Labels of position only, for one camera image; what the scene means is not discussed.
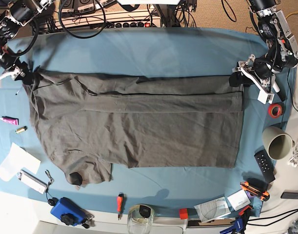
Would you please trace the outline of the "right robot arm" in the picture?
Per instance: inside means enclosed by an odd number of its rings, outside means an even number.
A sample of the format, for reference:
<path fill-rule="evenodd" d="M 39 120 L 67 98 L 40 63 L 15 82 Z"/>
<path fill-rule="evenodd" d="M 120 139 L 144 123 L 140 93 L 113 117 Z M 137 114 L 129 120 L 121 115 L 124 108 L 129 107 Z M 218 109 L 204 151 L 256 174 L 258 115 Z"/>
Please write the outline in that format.
<path fill-rule="evenodd" d="M 8 3 L 8 8 L 0 15 L 0 87 L 1 80 L 6 77 L 21 80 L 25 85 L 33 83 L 34 74 L 20 57 L 27 54 L 36 42 L 40 30 L 37 16 L 52 4 L 52 0 L 18 0 Z M 15 53 L 7 43 L 29 23 L 35 26 L 36 33 L 25 50 Z"/>

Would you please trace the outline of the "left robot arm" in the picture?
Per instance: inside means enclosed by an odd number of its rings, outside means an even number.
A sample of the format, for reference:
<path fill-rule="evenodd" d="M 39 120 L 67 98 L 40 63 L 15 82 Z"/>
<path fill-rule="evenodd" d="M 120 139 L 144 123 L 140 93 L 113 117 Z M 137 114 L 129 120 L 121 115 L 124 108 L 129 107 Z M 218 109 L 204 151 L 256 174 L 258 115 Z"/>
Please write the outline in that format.
<path fill-rule="evenodd" d="M 298 44 L 282 10 L 279 0 L 249 0 L 250 19 L 260 38 L 267 44 L 268 52 L 256 57 L 251 54 L 246 61 L 238 61 L 229 77 L 232 87 L 256 85 L 258 101 L 273 103 L 275 94 L 284 101 L 276 83 L 276 74 L 283 68 L 298 65 Z"/>

